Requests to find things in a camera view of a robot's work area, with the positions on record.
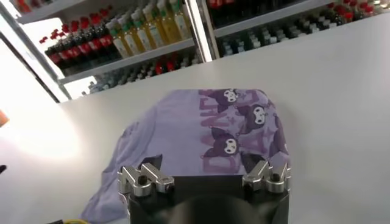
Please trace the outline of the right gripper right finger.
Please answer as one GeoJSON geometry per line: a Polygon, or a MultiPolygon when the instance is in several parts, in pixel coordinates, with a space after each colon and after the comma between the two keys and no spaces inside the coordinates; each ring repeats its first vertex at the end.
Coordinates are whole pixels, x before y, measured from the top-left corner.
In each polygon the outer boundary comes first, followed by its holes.
{"type": "Polygon", "coordinates": [[[272,194],[281,194],[291,189],[291,166],[288,161],[269,161],[258,154],[241,152],[241,164],[246,173],[243,186],[253,191],[265,190],[272,194]]]}

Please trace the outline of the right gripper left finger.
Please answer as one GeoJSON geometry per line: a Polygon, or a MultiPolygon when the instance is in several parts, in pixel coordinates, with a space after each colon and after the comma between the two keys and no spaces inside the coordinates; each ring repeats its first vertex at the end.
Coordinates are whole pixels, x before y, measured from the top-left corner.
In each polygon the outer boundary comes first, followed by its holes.
{"type": "Polygon", "coordinates": [[[147,157],[138,167],[122,166],[118,171],[118,191],[122,195],[148,197],[152,188],[159,193],[168,194],[175,188],[172,176],[160,170],[163,155],[147,157]]]}

